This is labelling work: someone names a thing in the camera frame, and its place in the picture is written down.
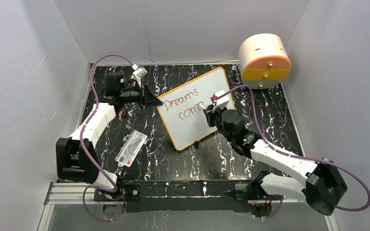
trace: yellow whiteboard frame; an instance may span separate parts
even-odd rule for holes
[[[176,87],[176,88],[174,88],[174,89],[170,90],[169,92],[166,92],[166,93],[164,93],[164,94],[162,94],[162,95],[158,96],[157,98],[160,98],[160,97],[162,97],[162,96],[164,96],[164,95],[166,95],[166,94],[169,94],[171,91],[174,91],[174,90],[176,90],[176,89],[179,89],[179,88],[181,88],[181,87],[185,86],[185,85],[186,85],[186,84],[188,84],[188,83],[192,83],[193,81],[198,80],[199,78],[204,77],[205,75],[207,75],[207,74],[209,74],[209,73],[211,73],[211,72],[214,72],[214,71],[216,71],[217,69],[222,69],[222,71],[224,72],[224,76],[225,76],[226,84],[227,84],[227,87],[228,87],[228,88],[229,88],[229,90],[230,90],[231,88],[230,88],[230,86],[229,86],[229,82],[227,81],[227,76],[226,76],[226,72],[225,72],[225,70],[224,70],[222,67],[217,67],[217,68],[215,68],[215,69],[213,69],[213,70],[211,70],[211,71],[208,71],[207,73],[205,73],[205,74],[203,74],[203,75],[201,75],[201,76],[199,76],[199,77],[196,77],[195,79],[193,79],[193,80],[191,80],[191,81],[189,81],[189,82],[186,82],[186,83],[182,84],[181,86],[178,86],[178,87]],[[232,101],[233,107],[236,109],[235,102],[233,101],[233,96],[232,96],[232,94],[229,94],[229,95],[230,95],[230,100]],[[183,149],[178,149],[178,148],[176,147],[176,145],[175,145],[175,142],[174,142],[174,141],[173,141],[173,139],[172,139],[172,136],[171,136],[170,130],[169,130],[169,129],[168,129],[168,127],[165,125],[165,120],[164,120],[164,117],[162,116],[161,112],[159,111],[159,107],[157,107],[157,110],[158,110],[159,115],[161,116],[161,119],[162,119],[162,122],[164,123],[165,128],[167,129],[168,135],[170,136],[170,139],[171,139],[171,141],[172,141],[172,143],[173,143],[173,146],[175,147],[175,149],[176,149],[177,151],[182,151],[183,149],[185,149],[185,148],[187,148],[187,147],[189,147],[189,146],[191,146],[192,144],[194,144],[194,143],[195,143],[195,142],[193,142],[193,143],[189,144],[188,146],[186,146],[186,147],[185,147],[185,148],[183,148]],[[216,132],[217,130],[218,130],[218,129],[216,128],[216,129],[215,129],[215,130],[213,130],[211,133],[209,133],[208,135],[206,135],[206,136],[204,136],[204,137],[200,138],[199,140],[201,140],[201,139],[203,139],[203,138],[205,138],[205,137],[207,137],[207,136],[211,135],[212,133]]]

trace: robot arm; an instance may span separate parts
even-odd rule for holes
[[[123,108],[125,103],[138,103],[142,108],[162,105],[162,102],[150,93],[146,84],[141,83],[141,77],[146,74],[142,67],[133,73],[133,79],[124,81],[122,73],[114,72],[106,76],[104,93],[99,97],[98,109],[93,107],[90,115],[95,111],[90,122],[87,119],[68,138],[60,138],[56,143],[57,175],[60,179],[85,182],[93,186],[113,189],[111,182],[94,166],[86,155],[80,143],[80,132],[83,125],[83,141],[89,154],[98,163],[95,146],[107,127]],[[106,172],[118,184],[118,177],[114,173]]]
[[[277,153],[259,134],[245,128],[244,119],[238,111],[226,109],[229,96],[216,100],[224,93],[224,90],[215,93],[211,98],[213,104],[204,109],[208,125],[217,127],[239,155],[261,161],[289,175],[289,177],[277,176],[263,171],[243,190],[243,194],[237,196],[254,195],[261,199],[268,195],[283,195],[306,201],[317,212],[326,216],[331,215],[347,190],[338,169],[323,163],[295,159]]]

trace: marble pattern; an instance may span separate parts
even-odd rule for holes
[[[225,70],[230,87],[241,83],[235,64],[148,65],[145,66],[148,74],[143,82],[158,96],[217,67]],[[103,90],[105,74],[114,71],[122,71],[127,77],[132,73],[129,66],[97,67],[94,74],[97,92]],[[236,109],[246,118],[247,126],[257,131],[248,92],[237,90],[233,96]],[[254,97],[259,123],[267,139],[303,155],[281,85],[255,90]],[[93,103],[94,95],[90,92],[83,120]],[[124,108],[127,116],[123,117],[122,111],[118,112],[96,147],[101,166],[121,175],[123,180],[246,180],[255,178],[262,170],[280,173],[269,165],[238,155],[218,133],[204,138],[198,149],[190,146],[177,151],[156,108],[141,109],[135,103],[126,104]],[[133,130],[148,135],[148,138],[131,167],[118,167],[114,159]]]

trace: white cylindrical container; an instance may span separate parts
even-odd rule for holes
[[[238,58],[242,82],[253,89],[274,87],[291,67],[280,37],[273,34],[253,35],[245,40]]]

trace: whiteboard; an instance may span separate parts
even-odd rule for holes
[[[208,126],[203,108],[198,105],[208,107],[212,95],[220,90],[229,91],[229,84],[225,70],[218,67],[158,96],[163,105],[157,109],[176,150],[183,150],[217,130]],[[226,107],[235,109],[232,95],[230,99]]]

